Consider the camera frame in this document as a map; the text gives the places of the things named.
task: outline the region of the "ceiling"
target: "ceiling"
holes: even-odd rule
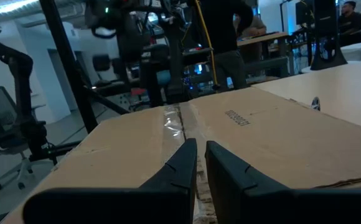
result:
[[[84,28],[85,0],[55,0],[63,21],[75,28]],[[38,0],[0,0],[0,22],[17,19],[24,27],[45,23],[45,16]]]

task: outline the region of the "black robotic arm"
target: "black robotic arm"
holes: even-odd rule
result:
[[[42,147],[47,144],[45,122],[37,122],[31,108],[30,76],[33,61],[30,56],[2,43],[0,43],[0,61],[9,66],[14,78],[17,106],[14,128],[20,129],[21,137],[27,141],[34,159],[43,158]]]

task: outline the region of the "table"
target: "table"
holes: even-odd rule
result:
[[[261,83],[254,87],[306,105],[311,105],[317,96],[323,113],[361,126],[361,62]]]
[[[237,46],[241,47],[241,46],[248,45],[248,44],[254,44],[254,43],[258,43],[258,42],[266,42],[266,41],[276,40],[276,39],[284,40],[287,37],[288,37],[288,34],[286,32],[279,32],[279,33],[265,35],[262,37],[257,37],[257,38],[252,38],[252,39],[243,39],[243,40],[237,42]]]
[[[286,32],[279,32],[275,34],[265,35],[262,37],[257,37],[253,39],[243,39],[241,41],[237,42],[238,47],[243,47],[249,44],[255,44],[255,43],[262,43],[262,53],[264,58],[269,57],[269,49],[268,49],[268,42],[271,40],[278,40],[278,48],[279,48],[279,54],[280,56],[288,56],[289,58],[289,66],[290,66],[290,75],[294,75],[294,57],[293,55],[287,55],[287,46],[286,46],[286,38],[288,37],[288,33]]]

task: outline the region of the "office chair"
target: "office chair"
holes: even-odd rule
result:
[[[25,155],[24,151],[29,147],[27,141],[21,137],[19,128],[16,128],[15,122],[17,117],[16,104],[7,93],[3,86],[0,86],[0,155],[1,154],[20,154],[21,163],[7,171],[0,176],[0,181],[9,177],[12,174],[17,174],[17,186],[23,189],[25,185],[21,182],[25,176],[26,171],[33,173],[32,166],[39,164],[53,164],[50,161],[35,161],[31,162]]]

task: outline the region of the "box flap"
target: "box flap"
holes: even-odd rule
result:
[[[172,144],[170,138],[163,141],[168,136],[164,133],[164,107],[103,121],[27,198],[56,187],[137,188],[183,143],[183,136]],[[172,147],[163,149],[163,145]],[[19,205],[3,223],[23,223],[22,208],[23,204]]]
[[[355,124],[256,88],[198,98],[182,107],[195,116],[195,124],[185,126],[188,138],[201,133],[199,150],[205,141],[217,141],[288,187],[361,178],[361,127]]]

